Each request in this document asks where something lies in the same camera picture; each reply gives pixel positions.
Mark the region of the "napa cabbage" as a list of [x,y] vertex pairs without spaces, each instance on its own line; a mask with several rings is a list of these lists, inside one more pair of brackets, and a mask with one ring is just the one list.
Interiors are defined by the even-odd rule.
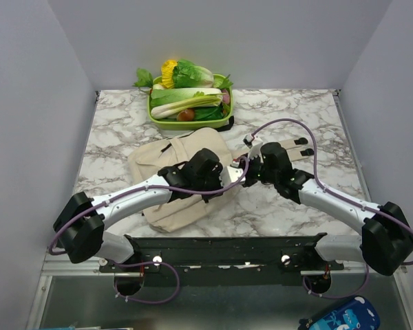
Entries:
[[150,95],[150,114],[155,120],[179,114],[195,107],[216,107],[224,93],[216,88],[154,89]]

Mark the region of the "green leafy lettuce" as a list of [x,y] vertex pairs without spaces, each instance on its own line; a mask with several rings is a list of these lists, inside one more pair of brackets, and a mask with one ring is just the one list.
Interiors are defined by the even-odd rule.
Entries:
[[214,83],[214,75],[205,67],[180,59],[173,68],[172,81],[175,88],[210,88]]

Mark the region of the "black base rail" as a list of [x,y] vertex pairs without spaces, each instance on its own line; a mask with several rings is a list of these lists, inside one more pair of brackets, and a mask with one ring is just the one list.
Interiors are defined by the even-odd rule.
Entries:
[[322,275],[342,270],[335,261],[324,261],[313,249],[315,236],[135,238],[132,262],[100,266],[102,273],[146,286],[169,287],[179,276],[182,286],[300,285],[302,274]]

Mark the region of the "yellow corn flower vegetable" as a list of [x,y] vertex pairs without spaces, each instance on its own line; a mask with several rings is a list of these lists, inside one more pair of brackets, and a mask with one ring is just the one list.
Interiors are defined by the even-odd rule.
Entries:
[[161,67],[161,84],[167,89],[174,88],[173,70],[178,65],[178,62],[169,59],[162,64]]

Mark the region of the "aluminium frame rail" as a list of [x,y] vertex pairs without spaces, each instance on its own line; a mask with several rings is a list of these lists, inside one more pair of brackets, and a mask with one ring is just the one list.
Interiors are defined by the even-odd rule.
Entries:
[[29,329],[296,329],[352,294],[413,329],[407,269],[321,261],[303,239],[141,239],[132,265],[47,256]]

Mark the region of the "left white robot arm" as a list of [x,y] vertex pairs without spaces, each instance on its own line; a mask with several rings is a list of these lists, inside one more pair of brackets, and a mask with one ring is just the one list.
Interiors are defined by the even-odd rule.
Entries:
[[98,197],[74,194],[54,222],[55,240],[74,263],[96,256],[105,231],[118,221],[153,206],[193,195],[208,200],[224,192],[226,167],[203,148],[190,160],[165,166],[132,187]]

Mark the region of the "beige canvas backpack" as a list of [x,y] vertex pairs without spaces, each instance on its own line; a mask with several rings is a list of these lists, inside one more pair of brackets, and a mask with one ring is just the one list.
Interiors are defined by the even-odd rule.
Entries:
[[[211,191],[224,187],[220,172],[248,148],[230,149],[220,133],[206,127],[185,135],[144,144],[128,156],[134,184],[161,175],[171,186]],[[229,204],[238,193],[234,187],[219,195],[172,192],[171,201],[144,210],[149,226],[170,233],[184,228]]]

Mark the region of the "green vegetable tray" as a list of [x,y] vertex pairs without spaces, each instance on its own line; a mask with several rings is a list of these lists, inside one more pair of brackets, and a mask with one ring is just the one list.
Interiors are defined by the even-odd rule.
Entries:
[[234,125],[233,83],[228,76],[215,74],[212,87],[166,89],[162,78],[153,80],[147,110],[161,129],[196,130],[211,127],[227,131]]

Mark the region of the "brown mushroom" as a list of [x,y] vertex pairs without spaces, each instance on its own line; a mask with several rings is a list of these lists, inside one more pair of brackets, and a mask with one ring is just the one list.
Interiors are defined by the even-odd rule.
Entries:
[[193,109],[185,109],[181,111],[176,120],[179,122],[191,122],[195,120],[195,111]]

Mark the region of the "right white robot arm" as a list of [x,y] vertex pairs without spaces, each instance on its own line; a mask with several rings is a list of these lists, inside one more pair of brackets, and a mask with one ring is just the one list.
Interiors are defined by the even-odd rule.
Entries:
[[356,232],[354,236],[324,234],[317,239],[302,254],[310,269],[319,269],[327,261],[355,261],[389,276],[413,252],[413,234],[396,204],[380,206],[321,187],[314,175],[293,168],[278,142],[252,142],[248,159],[246,186],[270,184],[283,198],[324,212]]

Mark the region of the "blue pencil case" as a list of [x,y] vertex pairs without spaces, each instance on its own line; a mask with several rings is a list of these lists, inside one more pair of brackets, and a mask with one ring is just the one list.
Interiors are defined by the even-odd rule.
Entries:
[[378,329],[380,325],[381,319],[371,302],[363,296],[351,296],[301,319],[298,329]]

